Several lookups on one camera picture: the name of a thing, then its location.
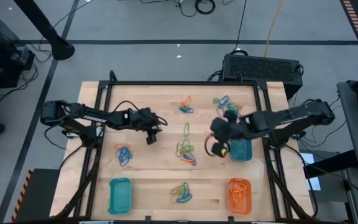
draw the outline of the tangled rubber bands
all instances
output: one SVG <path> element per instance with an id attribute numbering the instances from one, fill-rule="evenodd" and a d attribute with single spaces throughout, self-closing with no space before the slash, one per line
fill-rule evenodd
<path id="1" fill-rule="evenodd" d="M 181 101 L 179 110 L 184 113 L 193 113 L 194 109 L 190 107 L 191 96 L 187 96 L 186 101 Z"/>
<path id="2" fill-rule="evenodd" d="M 132 159 L 132 154 L 127 144 L 115 144 L 114 147 L 117 149 L 116 158 L 118 158 L 119 165 L 125 166 L 129 160 Z"/>
<path id="3" fill-rule="evenodd" d="M 239 111 L 241 110 L 242 106 L 239 106 L 235 103 L 231 103 L 230 102 L 230 97 L 229 96 L 224 96 L 223 98 L 219 99 L 219 98 L 214 98 L 213 100 L 214 104 L 217 104 L 218 107 L 216 108 L 216 112 L 218 113 L 218 115 L 221 117 L 222 115 L 219 113 L 219 110 L 222 110 L 222 114 L 224 113 L 224 108 L 227 106 L 228 110 L 233 111 L 236 115 L 239 115 Z"/>
<path id="4" fill-rule="evenodd" d="M 245 197 L 246 191 L 247 186 L 238 180 L 229 186 L 229 201 L 233 207 L 237 207 L 244 201 L 243 197 Z"/>
<path id="5" fill-rule="evenodd" d="M 177 151 L 176 155 L 180 158 L 183 162 L 187 162 L 193 166 L 197 165 L 196 158 L 192 155 L 191 151 L 194 150 L 194 146 L 190 144 L 188 139 L 190 133 L 190 124 L 185 124 L 185 138 L 182 143 L 177 144 Z"/>
<path id="6" fill-rule="evenodd" d="M 190 194 L 189 185 L 184 182 L 183 184 L 175 187 L 171 191 L 171 202 L 172 203 L 186 203 L 188 202 L 193 196 Z"/>

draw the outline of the black metal frame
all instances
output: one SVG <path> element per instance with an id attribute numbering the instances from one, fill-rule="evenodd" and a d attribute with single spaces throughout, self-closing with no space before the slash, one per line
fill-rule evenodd
<path id="1" fill-rule="evenodd" d="M 257 83 L 257 82 L 253 82 L 253 81 L 243 81 L 241 83 L 239 82 L 176 82 L 176 81 L 162 81 L 162 82 L 154 82 L 154 81 L 144 81 L 144 82 L 140 82 L 140 81 L 117 81 L 116 77 L 114 76 L 114 74 L 110 74 L 110 78 L 111 80 L 109 81 L 100 81 L 99 85 L 98 85 L 98 93 L 96 95 L 96 103 L 95 103 L 95 108 L 99 108 L 100 107 L 100 102 L 101 102 L 101 97 L 102 97 L 102 93 L 104 91 L 105 88 L 107 88 L 107 94 L 106 94 L 106 99 L 104 102 L 104 110 L 107 111 L 109 108 L 109 103 L 110 103 L 110 99 L 111 99 L 111 93 L 112 93 L 112 86 L 113 85 L 210 85 L 210 86 L 239 86 L 239 85 L 244 85 L 244 86 L 252 86 L 254 89 L 254 95 L 255 95 L 255 104 L 256 104 L 256 108 L 257 111 L 262 111 L 262 105 L 260 102 L 260 96 L 259 96 L 259 88 L 262 89 L 263 94 L 264 94 L 264 100 L 265 100 L 265 104 L 266 104 L 266 109 L 267 110 L 272 110 L 271 109 L 271 105 L 270 105 L 270 98 L 269 98 L 269 93 L 267 91 L 267 85 L 265 83 Z M 102 151 L 102 147 L 103 147 L 103 138 L 104 135 L 101 136 L 101 145 L 96 148 L 96 155 L 95 158 L 98 158 L 100 160 L 100 156 L 97 155 L 101 155 L 101 151 Z M 262 144 L 264 147 L 264 154 L 265 154 L 265 160 L 266 162 L 271 161 L 271 157 L 270 157 L 270 144 L 268 141 L 265 141 L 267 138 L 262 138 Z M 84 159 L 84 163 L 83 163 L 83 168 L 82 168 L 82 173 L 81 173 L 81 180 L 80 180 L 80 184 L 82 184 L 85 180 L 85 177 L 87 175 L 88 169 L 89 169 L 89 164 L 90 164 L 90 155 L 91 155 L 91 150 L 90 148 L 86 149 L 86 154 L 85 154 L 85 159 Z M 282 183 L 286 186 L 286 182 L 285 182 L 285 174 L 284 174 L 284 169 L 283 169 L 283 164 L 282 164 L 282 158 L 281 158 L 281 153 L 280 151 L 275 151 L 275 160 L 277 163 L 277 170 L 278 170 L 278 174 L 282 180 Z M 89 188 L 89 197 L 88 197 L 88 201 L 87 201 L 87 205 L 86 205 L 86 213 L 85 213 L 85 217 L 83 217 L 84 219 L 90 219 L 91 217 L 91 212 L 92 212 L 92 207 L 93 207 L 93 199 L 94 199 L 94 192 L 96 190 L 96 181 L 97 181 L 97 172 L 95 175 L 95 178 L 92 180 L 91 182 L 91 186 Z M 294 219 L 292 216 L 292 209 L 288 203 L 288 201 L 283 198 L 284 200 L 284 206 L 285 206 L 285 213 L 286 213 L 286 218 L 282 218 L 281 214 L 280 214 L 280 206 L 278 204 L 278 198 L 277 198 L 277 191 L 276 191 L 276 185 L 275 182 L 273 181 L 273 179 L 271 178 L 271 176 L 268 175 L 268 181 L 269 181 L 269 187 L 270 187 L 270 194 L 272 196 L 272 204 L 273 204 L 273 212 L 274 212 L 274 217 L 275 217 L 275 221 L 276 222 L 284 222 L 284 223 L 334 223 L 334 222 L 321 222 L 321 221 L 316 221 L 316 220 L 300 220 L 300 219 Z M 75 207 L 75 212 L 74 212 L 74 217 L 77 217 L 80 214 L 80 210 L 81 210 L 81 203 L 82 203 L 82 199 L 79 199 L 76 207 Z M 173 223 L 175 221 L 152 221 L 150 216 L 146 216 L 145 220 L 115 220 L 115 223 Z M 204 222 L 204 221 L 188 221 L 187 223 L 200 223 L 200 224 L 205 224 L 205 223 L 215 223 L 215 224 L 234 224 L 234 223 L 251 223 L 251 222 L 235 222 L 233 217 L 228 217 L 228 221 L 218 221 L 218 222 Z"/>

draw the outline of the yellow cable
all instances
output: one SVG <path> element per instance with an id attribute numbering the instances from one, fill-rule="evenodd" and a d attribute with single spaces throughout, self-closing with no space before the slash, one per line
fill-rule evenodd
<path id="1" fill-rule="evenodd" d="M 279 7 L 278 7 L 278 9 L 277 9 L 276 15 L 274 16 L 272 25 L 270 26 L 270 30 L 268 31 L 268 36 L 267 36 L 267 41 L 266 41 L 266 48 L 265 48 L 264 57 L 266 57 L 266 55 L 267 55 L 267 49 L 268 49 L 268 47 L 269 47 L 269 42 L 270 42 L 270 35 L 272 34 L 273 26 L 274 26 L 274 24 L 276 23 L 277 16 L 278 16 L 278 14 L 280 13 L 281 7 L 283 6 L 283 2 L 284 2 L 284 0 L 281 0 L 281 1 L 280 1 L 280 5 L 279 5 Z"/>

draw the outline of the wooden table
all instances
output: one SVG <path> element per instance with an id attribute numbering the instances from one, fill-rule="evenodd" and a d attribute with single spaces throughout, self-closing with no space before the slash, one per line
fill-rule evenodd
<path id="1" fill-rule="evenodd" d="M 81 87 L 79 103 L 93 106 L 98 82 L 84 82 Z M 282 83 L 268 83 L 268 92 L 274 111 L 288 108 Z M 195 112 L 184 114 L 179 111 L 181 100 L 191 95 L 191 106 Z M 231 102 L 241 104 L 240 114 L 256 111 L 254 92 L 251 86 L 159 86 L 159 85 L 114 85 L 110 110 L 122 100 L 130 100 L 139 108 L 150 107 L 153 112 L 165 118 L 168 126 L 157 134 L 157 142 L 148 146 L 147 135 L 135 131 L 115 131 L 107 129 L 99 166 L 98 180 L 91 218 L 94 220 L 144 220 L 150 215 L 152 220 L 193 220 L 227 221 L 233 216 L 227 210 L 226 184 L 233 177 L 250 180 L 252 184 L 252 212 L 248 216 L 234 215 L 235 221 L 274 221 L 272 199 L 265 165 L 261 139 L 252 141 L 253 157 L 248 162 L 234 162 L 209 157 L 204 151 L 204 139 L 209 132 L 211 121 L 217 117 L 214 97 L 229 95 Z M 189 140 L 194 145 L 193 154 L 197 166 L 182 162 L 175 156 L 177 142 L 183 140 L 183 128 L 190 124 Z M 131 145 L 133 159 L 125 167 L 119 165 L 114 157 L 117 143 Z M 80 145 L 78 138 L 68 141 L 65 156 Z M 289 143 L 298 149 L 296 141 Z M 57 214 L 71 199 L 78 188 L 85 150 L 67 160 L 58 180 L 50 214 Z M 300 158 L 288 149 L 282 150 L 282 161 L 289 191 L 308 213 L 313 213 Z M 110 188 L 113 178 L 127 177 L 132 181 L 132 210 L 126 215 L 108 213 Z M 170 192 L 176 186 L 188 182 L 193 198 L 187 203 L 171 203 Z M 282 195 L 277 188 L 281 216 L 285 217 Z M 84 193 L 82 214 L 88 193 Z"/>

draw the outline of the teal plastic bin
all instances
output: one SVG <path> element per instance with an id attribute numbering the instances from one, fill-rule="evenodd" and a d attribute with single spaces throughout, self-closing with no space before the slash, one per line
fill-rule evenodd
<path id="1" fill-rule="evenodd" d="M 128 178 L 116 178 L 110 181 L 111 215 L 127 214 L 132 209 L 132 183 Z"/>
<path id="2" fill-rule="evenodd" d="M 230 157 L 234 161 L 249 161 L 252 159 L 252 141 L 232 140 Z"/>

